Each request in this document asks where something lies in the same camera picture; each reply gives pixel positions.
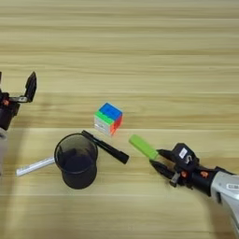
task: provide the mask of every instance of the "black cup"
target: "black cup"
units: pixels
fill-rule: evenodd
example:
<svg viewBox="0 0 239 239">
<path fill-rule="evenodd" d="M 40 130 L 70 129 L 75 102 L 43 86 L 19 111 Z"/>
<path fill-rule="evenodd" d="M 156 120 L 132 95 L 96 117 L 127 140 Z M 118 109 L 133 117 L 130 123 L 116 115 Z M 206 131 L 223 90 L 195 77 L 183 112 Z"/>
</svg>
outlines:
<svg viewBox="0 0 239 239">
<path fill-rule="evenodd" d="M 97 146 L 82 134 L 70 134 L 55 148 L 54 158 L 64 183 L 72 189 L 87 188 L 96 178 Z"/>
</svg>

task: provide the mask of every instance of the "rubik's cube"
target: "rubik's cube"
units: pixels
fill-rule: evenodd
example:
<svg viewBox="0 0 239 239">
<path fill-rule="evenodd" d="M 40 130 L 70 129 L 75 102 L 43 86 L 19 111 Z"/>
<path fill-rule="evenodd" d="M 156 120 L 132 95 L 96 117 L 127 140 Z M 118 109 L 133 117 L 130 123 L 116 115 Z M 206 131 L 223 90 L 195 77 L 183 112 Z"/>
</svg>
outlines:
<svg viewBox="0 0 239 239">
<path fill-rule="evenodd" d="M 122 116 L 119 109 L 106 103 L 94 114 L 94 128 L 111 136 L 120 127 Z"/>
</svg>

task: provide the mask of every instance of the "green square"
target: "green square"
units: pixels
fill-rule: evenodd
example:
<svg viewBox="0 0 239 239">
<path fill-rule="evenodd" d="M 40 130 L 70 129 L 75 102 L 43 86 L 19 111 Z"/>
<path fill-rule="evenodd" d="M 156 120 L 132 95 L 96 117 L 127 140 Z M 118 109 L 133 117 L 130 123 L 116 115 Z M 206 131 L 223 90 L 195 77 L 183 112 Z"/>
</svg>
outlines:
<svg viewBox="0 0 239 239">
<path fill-rule="evenodd" d="M 103 122 L 111 125 L 113 124 L 115 121 L 112 120 L 111 118 L 107 117 L 106 115 L 104 115 L 103 113 L 101 113 L 100 111 L 97 111 L 95 113 L 95 116 L 97 116 L 98 118 L 100 118 Z"/>
</svg>

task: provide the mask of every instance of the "green marker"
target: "green marker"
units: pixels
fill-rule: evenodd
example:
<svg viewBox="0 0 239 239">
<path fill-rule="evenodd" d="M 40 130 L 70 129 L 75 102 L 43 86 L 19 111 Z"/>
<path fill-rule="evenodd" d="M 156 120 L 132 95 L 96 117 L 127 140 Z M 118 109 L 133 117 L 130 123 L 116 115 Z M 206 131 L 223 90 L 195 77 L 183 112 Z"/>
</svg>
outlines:
<svg viewBox="0 0 239 239">
<path fill-rule="evenodd" d="M 156 149 L 136 134 L 131 136 L 130 143 L 151 160 L 156 160 L 159 156 Z"/>
</svg>

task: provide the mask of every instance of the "white marker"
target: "white marker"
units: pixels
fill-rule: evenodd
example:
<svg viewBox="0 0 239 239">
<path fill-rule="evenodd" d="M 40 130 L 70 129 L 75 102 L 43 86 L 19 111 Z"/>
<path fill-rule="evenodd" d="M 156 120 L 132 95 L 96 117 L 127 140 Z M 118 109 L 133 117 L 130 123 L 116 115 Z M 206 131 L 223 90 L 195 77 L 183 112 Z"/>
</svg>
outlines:
<svg viewBox="0 0 239 239">
<path fill-rule="evenodd" d="M 35 163 L 30 164 L 28 166 L 17 169 L 16 170 L 16 175 L 17 176 L 23 176 L 25 174 L 33 172 L 34 170 L 37 170 L 39 168 L 43 168 L 43 167 L 48 166 L 48 165 L 53 164 L 53 163 L 55 163 L 54 157 L 50 157 L 50 158 L 47 158 L 43 161 L 38 161 L 38 162 L 35 162 Z"/>
</svg>

